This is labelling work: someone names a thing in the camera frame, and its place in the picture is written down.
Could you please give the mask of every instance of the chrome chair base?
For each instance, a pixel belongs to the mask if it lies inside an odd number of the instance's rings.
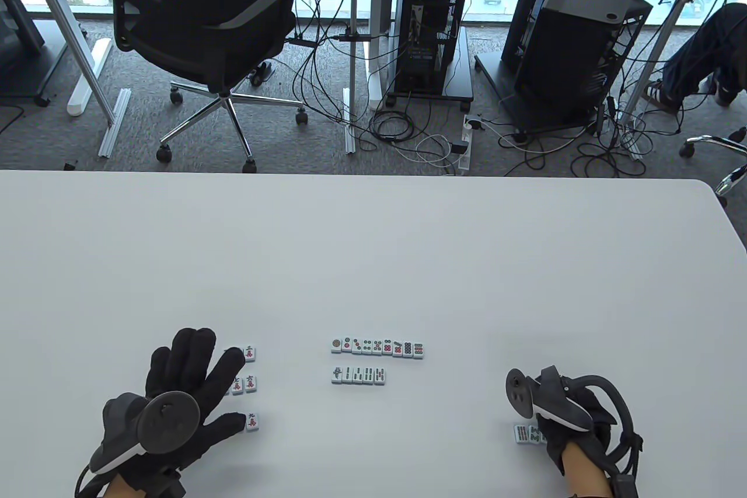
[[[747,146],[740,144],[740,141],[744,140],[746,135],[747,127],[742,127],[736,132],[731,133],[728,138],[721,138],[720,136],[712,136],[708,134],[694,136],[693,138],[685,140],[682,148],[680,148],[680,156],[688,159],[693,157],[694,153],[696,153],[696,147],[694,145],[704,143],[721,146],[722,148],[735,151],[737,154],[741,154],[747,158]],[[733,172],[729,173],[729,175],[726,175],[721,183],[713,189],[715,195],[718,197],[718,201],[721,203],[721,206],[727,206],[726,194],[731,191],[731,189],[735,188],[736,184],[744,179],[745,175],[747,175],[747,163],[737,167]]]
[[[249,145],[249,141],[246,140],[246,136],[243,134],[243,130],[241,130],[241,126],[238,122],[238,117],[236,116],[236,109],[234,107],[235,103],[238,104],[245,104],[245,105],[272,105],[272,106],[293,106],[296,107],[296,124],[307,124],[309,122],[309,116],[306,114],[306,110],[304,109],[303,103],[301,101],[293,101],[290,99],[279,99],[275,97],[260,97],[259,95],[246,95],[243,93],[236,93],[236,90],[238,90],[241,85],[246,81],[246,78],[241,80],[239,84],[237,84],[234,89],[231,90],[231,92],[224,94],[214,94],[211,93],[210,90],[208,90],[206,87],[202,87],[201,85],[192,85],[188,83],[181,83],[181,82],[171,82],[171,102],[174,104],[179,104],[182,101],[181,97],[181,90],[184,90],[185,92],[192,92],[197,93],[198,95],[203,95],[204,97],[210,97],[212,101],[205,105],[202,109],[197,111],[197,113],[192,114],[188,119],[182,121],[180,124],[178,124],[176,127],[171,129],[166,135],[164,135],[160,139],[160,147],[158,148],[158,151],[156,152],[156,158],[158,161],[163,163],[168,163],[171,161],[172,154],[171,154],[171,148],[168,146],[168,141],[172,140],[173,138],[176,138],[179,134],[183,133],[185,130],[192,127],[194,124],[197,124],[198,122],[202,121],[205,117],[207,117],[209,114],[216,111],[216,109],[224,108],[229,113],[229,117],[231,117],[231,122],[234,125],[234,130],[236,131],[236,135],[238,136],[239,140],[241,141],[241,145],[243,146],[243,150],[246,154],[246,162],[243,166],[242,172],[243,173],[256,173],[257,172],[257,165],[254,163],[254,158],[252,155],[252,148]]]

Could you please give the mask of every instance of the office chair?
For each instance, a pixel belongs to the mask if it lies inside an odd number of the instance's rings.
[[[740,142],[745,139],[745,136],[747,136],[747,127],[735,130],[728,138],[721,138],[720,136],[712,136],[710,134],[694,136],[693,138],[685,140],[682,148],[680,148],[680,156],[689,159],[696,153],[696,144],[706,143],[721,146],[722,148],[735,151],[737,154],[742,154],[742,156],[747,157],[747,146],[740,144]],[[721,183],[713,189],[715,196],[718,198],[718,202],[721,203],[721,206],[724,208],[727,206],[728,201],[726,199],[726,193],[735,188],[736,184],[745,178],[745,175],[747,175],[747,164],[734,169],[733,172],[726,175]]]
[[[294,0],[113,1],[117,47],[125,52],[134,50],[171,74],[205,85],[171,82],[172,103],[181,103],[179,90],[213,98],[160,139],[158,161],[171,161],[168,141],[223,107],[246,152],[243,172],[256,173],[252,149],[241,131],[234,103],[294,106],[296,123],[308,122],[299,101],[236,92],[265,58],[280,54],[285,36],[296,24]]]

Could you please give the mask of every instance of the jeans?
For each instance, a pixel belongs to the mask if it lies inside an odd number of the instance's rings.
[[[664,94],[679,105],[685,97],[698,92],[702,79],[714,73],[718,84],[730,97],[736,97],[743,87],[734,53],[746,34],[747,5],[723,6],[667,61],[662,79]]]

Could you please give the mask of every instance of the black mesh office chair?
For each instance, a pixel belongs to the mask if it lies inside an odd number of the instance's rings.
[[[221,106],[246,151],[244,173],[256,173],[257,166],[234,103],[295,106],[296,123],[306,124],[299,101],[235,93],[251,70],[282,50],[296,23],[292,7],[293,0],[114,0],[117,47],[135,50],[163,70],[207,86],[171,82],[172,103],[181,103],[180,89],[213,97],[160,139],[158,161],[171,161],[171,138]]]

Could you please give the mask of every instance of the sneaker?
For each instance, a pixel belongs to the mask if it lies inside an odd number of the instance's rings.
[[[739,94],[739,92],[730,92],[730,90],[723,87],[723,85],[718,83],[718,79],[714,74],[710,74],[710,76],[700,83],[698,92],[705,95],[713,95],[713,100],[715,100],[717,105],[722,107],[731,105],[731,102]]]
[[[703,95],[715,95],[717,91],[718,87],[717,84],[715,84],[715,79],[713,79],[713,74],[710,74],[710,76],[700,82],[698,87],[698,93]]]
[[[657,79],[655,82],[649,82],[649,84],[646,85],[646,89],[643,90],[642,97],[652,105],[669,114],[677,114],[681,104],[664,93],[660,79]]]
[[[713,81],[717,85],[717,91],[715,92],[713,99],[718,105],[728,107],[731,105],[731,102],[736,99],[736,96],[739,95],[739,92],[730,92],[730,90],[718,83],[718,80],[715,78],[713,78]]]

